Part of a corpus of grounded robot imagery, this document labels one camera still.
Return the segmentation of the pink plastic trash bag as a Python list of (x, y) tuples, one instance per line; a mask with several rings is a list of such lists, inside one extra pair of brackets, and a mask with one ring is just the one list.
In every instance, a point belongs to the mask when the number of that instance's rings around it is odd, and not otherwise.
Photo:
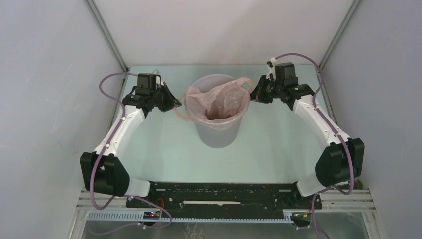
[(174, 108), (176, 116), (212, 129), (225, 130), (246, 114), (255, 86), (251, 79), (241, 77), (201, 92), (197, 86), (189, 86), (179, 98), (185, 112)]

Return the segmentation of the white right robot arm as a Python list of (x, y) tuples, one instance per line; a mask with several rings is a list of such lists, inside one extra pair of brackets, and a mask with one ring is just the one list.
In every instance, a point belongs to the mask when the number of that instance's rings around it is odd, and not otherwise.
[(265, 104), (280, 99), (307, 124), (323, 150), (315, 171), (293, 183), (290, 203), (302, 208), (310, 195), (339, 183), (354, 183), (362, 172), (365, 146), (361, 139), (352, 139), (336, 125), (308, 84), (298, 83), (293, 63), (269, 61), (267, 65), (269, 72), (260, 77), (251, 99)]

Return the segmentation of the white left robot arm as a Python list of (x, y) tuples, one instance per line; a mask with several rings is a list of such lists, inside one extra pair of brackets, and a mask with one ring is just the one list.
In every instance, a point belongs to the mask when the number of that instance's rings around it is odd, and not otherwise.
[(157, 193), (150, 189), (150, 181), (129, 174), (122, 156), (149, 112), (154, 108), (167, 112), (181, 103), (159, 71), (139, 73), (136, 77), (136, 85), (122, 100), (117, 100), (120, 108), (107, 135), (92, 152), (82, 154), (80, 165), (88, 191), (118, 197), (138, 196), (138, 201), (149, 208), (156, 204)]

